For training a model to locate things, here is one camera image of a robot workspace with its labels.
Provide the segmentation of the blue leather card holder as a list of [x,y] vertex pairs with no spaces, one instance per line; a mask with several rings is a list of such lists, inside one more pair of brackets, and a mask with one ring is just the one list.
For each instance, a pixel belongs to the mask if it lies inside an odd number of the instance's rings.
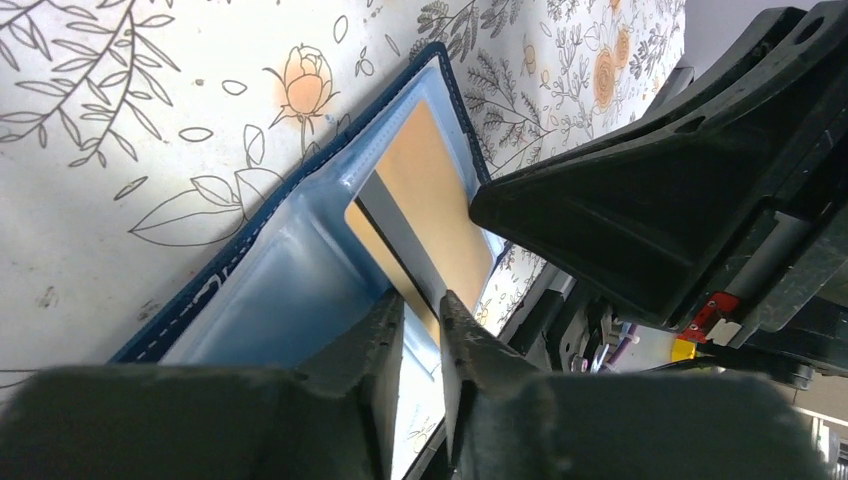
[[291,367],[345,332],[394,286],[347,222],[366,221],[411,281],[400,357],[391,475],[405,477],[444,410],[441,355],[430,327],[459,285],[438,271],[435,241],[401,204],[432,208],[490,179],[444,44],[410,65],[328,145],[274,183],[245,226],[115,354],[118,363]]

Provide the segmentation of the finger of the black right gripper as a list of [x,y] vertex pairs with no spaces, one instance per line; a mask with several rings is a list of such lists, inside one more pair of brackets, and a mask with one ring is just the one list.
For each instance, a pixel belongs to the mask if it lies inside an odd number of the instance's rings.
[[762,12],[712,68],[639,121],[482,186],[470,215],[679,328],[753,252],[765,213],[796,212],[847,133],[847,5]]

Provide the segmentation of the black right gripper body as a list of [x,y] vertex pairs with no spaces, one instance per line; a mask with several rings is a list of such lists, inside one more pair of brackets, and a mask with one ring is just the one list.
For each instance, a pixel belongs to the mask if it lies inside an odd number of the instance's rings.
[[699,182],[687,219],[709,258],[658,328],[715,365],[805,390],[847,373],[847,123],[806,123]]

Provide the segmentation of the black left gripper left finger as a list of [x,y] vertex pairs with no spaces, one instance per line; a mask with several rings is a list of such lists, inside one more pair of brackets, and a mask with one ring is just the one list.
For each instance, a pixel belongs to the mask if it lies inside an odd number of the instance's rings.
[[63,367],[1,413],[5,479],[387,479],[404,302],[294,370]]

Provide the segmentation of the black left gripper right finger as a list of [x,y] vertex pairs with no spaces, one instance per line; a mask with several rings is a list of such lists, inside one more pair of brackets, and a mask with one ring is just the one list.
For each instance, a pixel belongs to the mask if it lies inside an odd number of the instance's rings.
[[798,413],[752,375],[544,372],[440,303],[448,455],[462,479],[824,479]]

